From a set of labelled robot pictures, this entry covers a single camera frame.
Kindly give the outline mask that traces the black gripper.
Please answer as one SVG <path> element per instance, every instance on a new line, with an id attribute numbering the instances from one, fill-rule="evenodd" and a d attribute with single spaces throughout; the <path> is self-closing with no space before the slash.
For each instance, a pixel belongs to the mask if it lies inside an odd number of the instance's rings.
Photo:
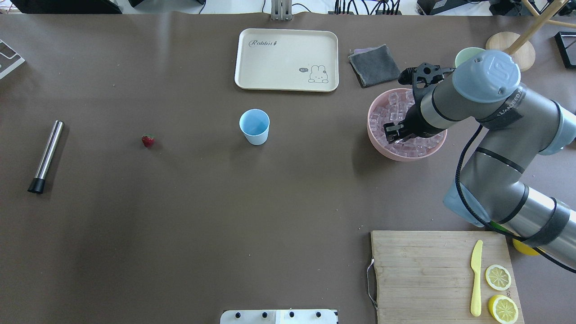
<path id="1" fill-rule="evenodd" d="M 383 133 L 387 143 L 392 144 L 410 138 L 431 138 L 447 129 L 447 118 L 432 101 L 413 105 L 403 123 L 384 123 Z"/>

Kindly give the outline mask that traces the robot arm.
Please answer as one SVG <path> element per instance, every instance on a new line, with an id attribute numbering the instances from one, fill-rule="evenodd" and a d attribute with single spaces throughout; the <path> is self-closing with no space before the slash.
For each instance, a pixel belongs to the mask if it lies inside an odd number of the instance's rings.
<path id="1" fill-rule="evenodd" d="M 575 211 L 521 182 L 537 155 L 575 139 L 575 115 L 527 88 L 510 55 L 485 50 L 455 68 L 422 63 L 398 82 L 415 104 L 383 124 L 389 143 L 431 138 L 473 117 L 479 127 L 461 152 L 444 205 L 467 222 L 513 238 L 575 271 Z"/>

